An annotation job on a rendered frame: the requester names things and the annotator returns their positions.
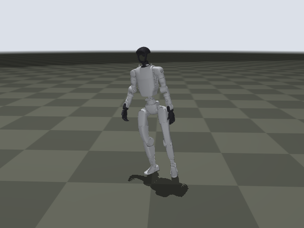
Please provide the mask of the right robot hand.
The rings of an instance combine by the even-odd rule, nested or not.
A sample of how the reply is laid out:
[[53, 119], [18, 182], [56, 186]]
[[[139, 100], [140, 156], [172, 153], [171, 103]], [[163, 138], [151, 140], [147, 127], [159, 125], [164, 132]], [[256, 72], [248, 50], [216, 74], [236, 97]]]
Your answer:
[[127, 119], [127, 110], [128, 110], [128, 108], [126, 107], [126, 103], [124, 103], [123, 110], [122, 110], [121, 114], [122, 114], [122, 119], [125, 120], [125, 121], [129, 121]]

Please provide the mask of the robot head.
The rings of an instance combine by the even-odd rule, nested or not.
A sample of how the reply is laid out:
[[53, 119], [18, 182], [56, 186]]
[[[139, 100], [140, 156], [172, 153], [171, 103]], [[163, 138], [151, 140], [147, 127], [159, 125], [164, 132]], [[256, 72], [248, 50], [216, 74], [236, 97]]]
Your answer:
[[[141, 67], [147, 67], [146, 64], [149, 64], [148, 61], [146, 60], [147, 59], [147, 54], [150, 53], [150, 50], [147, 48], [147, 47], [141, 47], [139, 48], [137, 51], [136, 51], [136, 54], [137, 54], [137, 57], [138, 57], [138, 60], [140, 63], [142, 63], [143, 66]], [[144, 61], [141, 61], [140, 58], [139, 58], [139, 55], [142, 55], [144, 58]]]

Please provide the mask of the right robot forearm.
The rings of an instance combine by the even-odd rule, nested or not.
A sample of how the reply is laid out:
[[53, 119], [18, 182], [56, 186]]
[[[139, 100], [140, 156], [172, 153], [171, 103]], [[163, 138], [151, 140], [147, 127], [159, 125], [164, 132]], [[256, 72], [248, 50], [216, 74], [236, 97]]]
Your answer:
[[130, 105], [131, 102], [132, 102], [132, 98], [133, 98], [134, 94], [128, 91], [128, 94], [127, 94], [127, 95], [128, 95], [128, 96], [127, 96], [127, 98], [126, 98], [125, 103], [126, 103], [126, 107], [128, 108], [129, 105]]

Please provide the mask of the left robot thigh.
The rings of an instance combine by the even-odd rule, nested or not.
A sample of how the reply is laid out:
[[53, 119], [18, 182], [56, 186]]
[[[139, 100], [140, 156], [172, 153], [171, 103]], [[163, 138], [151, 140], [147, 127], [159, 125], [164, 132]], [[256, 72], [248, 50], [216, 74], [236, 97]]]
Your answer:
[[167, 146], [167, 144], [171, 143], [168, 113], [169, 112], [167, 111], [167, 107], [161, 105], [158, 106], [158, 119], [159, 119], [159, 124], [161, 125], [162, 134], [164, 138], [163, 144], [165, 147]]

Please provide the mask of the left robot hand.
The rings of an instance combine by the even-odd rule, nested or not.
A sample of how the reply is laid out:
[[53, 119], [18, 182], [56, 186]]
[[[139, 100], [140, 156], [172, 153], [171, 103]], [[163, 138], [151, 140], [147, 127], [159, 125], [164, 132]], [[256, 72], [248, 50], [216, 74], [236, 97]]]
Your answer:
[[[170, 110], [170, 107], [167, 106], [167, 111], [169, 112], [169, 113], [168, 113], [169, 124], [172, 124], [172, 123], [175, 121], [175, 115], [174, 115], [174, 113], [173, 113], [173, 109]], [[167, 120], [168, 120], [168, 119], [167, 119]]]

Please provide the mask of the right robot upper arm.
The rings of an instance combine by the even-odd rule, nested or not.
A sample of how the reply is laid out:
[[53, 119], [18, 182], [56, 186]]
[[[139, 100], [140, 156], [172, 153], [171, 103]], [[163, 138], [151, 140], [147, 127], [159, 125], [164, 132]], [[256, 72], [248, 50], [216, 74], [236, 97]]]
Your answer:
[[136, 85], [137, 85], [137, 80], [136, 80], [136, 75], [135, 75], [135, 70], [132, 70], [130, 72], [130, 76], [131, 76], [131, 86], [129, 87], [128, 91], [131, 93], [135, 93], [137, 91], [136, 89]]

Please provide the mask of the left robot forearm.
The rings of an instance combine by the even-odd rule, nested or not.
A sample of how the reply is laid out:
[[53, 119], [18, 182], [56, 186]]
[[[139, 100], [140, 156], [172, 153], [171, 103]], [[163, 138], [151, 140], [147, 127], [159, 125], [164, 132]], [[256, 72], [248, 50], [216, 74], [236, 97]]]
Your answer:
[[170, 107], [170, 110], [172, 110], [173, 105], [172, 105], [172, 101], [171, 101], [171, 97], [170, 97], [170, 92], [169, 92], [167, 86], [165, 86], [165, 89], [166, 89], [166, 93], [163, 94], [163, 97], [165, 99], [165, 104], [166, 104], [166, 106]]

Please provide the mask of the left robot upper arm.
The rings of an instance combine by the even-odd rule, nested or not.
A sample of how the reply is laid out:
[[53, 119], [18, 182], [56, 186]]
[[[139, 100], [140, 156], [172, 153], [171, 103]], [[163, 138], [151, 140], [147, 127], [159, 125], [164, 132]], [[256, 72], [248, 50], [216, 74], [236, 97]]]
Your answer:
[[154, 74], [157, 76], [157, 78], [159, 80], [159, 83], [161, 84], [160, 92], [161, 93], [166, 93], [166, 89], [165, 89], [166, 80], [165, 80], [165, 77], [164, 77], [163, 68], [160, 67], [160, 66], [156, 66], [156, 67], [154, 66], [152, 69], [153, 69]]

